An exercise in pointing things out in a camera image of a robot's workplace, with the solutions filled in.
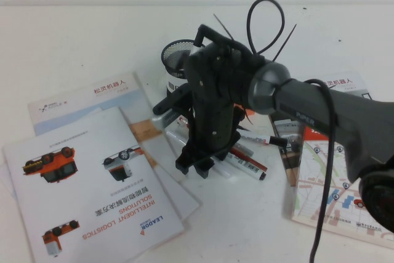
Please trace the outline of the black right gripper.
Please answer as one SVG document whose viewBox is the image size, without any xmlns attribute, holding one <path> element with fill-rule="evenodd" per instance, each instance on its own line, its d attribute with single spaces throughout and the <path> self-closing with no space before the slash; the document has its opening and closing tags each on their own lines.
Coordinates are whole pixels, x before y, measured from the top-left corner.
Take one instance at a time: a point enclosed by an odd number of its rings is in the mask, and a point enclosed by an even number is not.
<svg viewBox="0 0 394 263">
<path fill-rule="evenodd" d="M 175 167 L 184 175 L 196 163 L 196 172 L 206 179 L 214 162 L 212 157 L 224 160 L 239 141 L 236 131 L 245 111 L 236 107 L 219 92 L 217 70 L 225 64 L 222 50 L 214 43 L 198 48 L 193 45 L 185 62 L 185 74 L 193 99 L 194 119 L 189 124 L 189 143 L 178 136 L 182 150 Z"/>
</svg>

